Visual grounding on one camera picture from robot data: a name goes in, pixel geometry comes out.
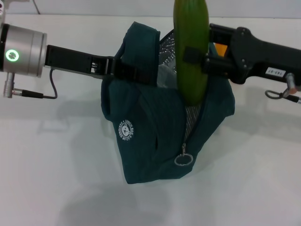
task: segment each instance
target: printed logo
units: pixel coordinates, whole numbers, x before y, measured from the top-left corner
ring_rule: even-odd
[[[119,124],[118,128],[119,136],[123,140],[130,140],[132,135],[134,135],[134,128],[129,120],[124,120]]]

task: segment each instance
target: teal bag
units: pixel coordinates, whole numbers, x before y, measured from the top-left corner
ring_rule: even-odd
[[[212,44],[210,51],[216,53]],[[173,52],[172,32],[159,42],[159,32],[134,23],[116,57],[145,71],[149,84],[102,83],[103,114],[113,123],[129,184],[187,175],[205,142],[234,114],[235,99],[225,78],[210,75],[202,105],[189,108],[178,90],[156,86],[159,61],[170,67]]]

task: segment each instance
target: white wall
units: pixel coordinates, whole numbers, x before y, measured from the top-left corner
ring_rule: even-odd
[[[206,0],[210,16],[301,18],[299,0]],[[42,14],[172,16],[174,0],[36,0]],[[36,13],[12,3],[11,13]]]
[[[133,21],[168,33],[171,18],[9,15],[48,33],[48,44],[114,55]],[[301,20],[220,19],[258,38],[301,48]],[[16,87],[52,94],[41,79]],[[3,87],[5,74],[0,74]],[[57,100],[0,98],[1,226],[297,226],[301,223],[300,105],[272,101],[284,84],[233,85],[235,116],[206,143],[180,180],[128,186],[112,124],[100,107],[101,80],[54,72]]]

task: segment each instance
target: white surface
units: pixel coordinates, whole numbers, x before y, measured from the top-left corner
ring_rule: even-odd
[[[114,55],[131,23],[162,31],[171,18],[11,16],[48,33],[48,43]],[[219,19],[258,38],[301,48],[301,20]],[[52,94],[41,79],[16,87]],[[2,75],[0,87],[5,75]],[[301,107],[272,101],[284,84],[233,85],[237,110],[180,180],[128,186],[116,138],[100,107],[101,81],[54,72],[59,99],[0,99],[1,226],[298,226],[301,224]]]
[[[174,0],[36,0],[42,14],[172,16]],[[299,0],[206,0],[210,16],[301,18]]]
[[[7,0],[9,7],[8,14],[37,14],[32,0]]]

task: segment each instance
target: cucumber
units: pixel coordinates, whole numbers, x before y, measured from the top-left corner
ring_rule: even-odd
[[[201,104],[208,76],[203,74],[200,65],[183,61],[187,46],[208,52],[209,15],[205,0],[175,0],[174,37],[177,69],[177,83],[187,106]]]

